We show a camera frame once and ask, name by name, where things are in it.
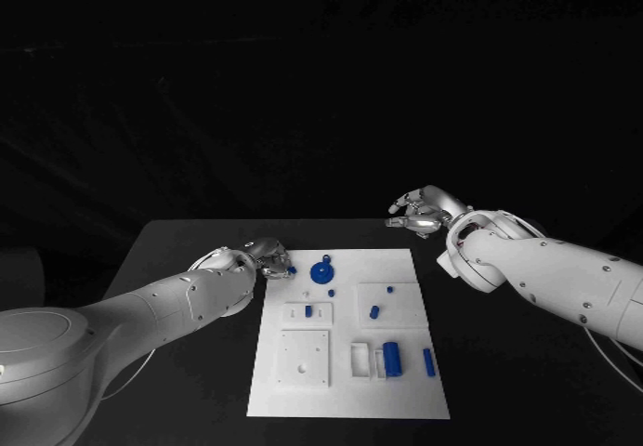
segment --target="black backdrop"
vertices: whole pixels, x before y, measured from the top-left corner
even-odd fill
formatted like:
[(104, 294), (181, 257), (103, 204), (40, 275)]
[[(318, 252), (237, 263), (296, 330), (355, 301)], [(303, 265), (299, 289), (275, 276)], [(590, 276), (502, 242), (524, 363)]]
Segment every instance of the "black backdrop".
[(119, 267), (153, 219), (386, 218), (427, 184), (643, 261), (636, 3), (115, 17), (5, 28), (0, 243), (47, 270)]

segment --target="table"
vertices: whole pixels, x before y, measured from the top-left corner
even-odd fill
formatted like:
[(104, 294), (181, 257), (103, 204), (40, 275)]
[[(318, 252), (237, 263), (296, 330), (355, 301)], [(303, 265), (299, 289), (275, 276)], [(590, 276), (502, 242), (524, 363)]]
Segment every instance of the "table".
[(266, 293), (260, 278), (251, 305), (158, 349), (126, 390), (102, 403), (80, 446), (587, 445), (641, 439), (643, 397), (582, 328), (524, 301), (511, 285), (485, 294), (452, 279), (436, 263), (443, 232), (424, 241), (410, 230), (387, 228), (384, 219), (153, 221), (106, 298), (178, 274), (223, 245), (234, 248), (263, 236), (288, 249), (411, 250), (452, 420), (246, 416)]

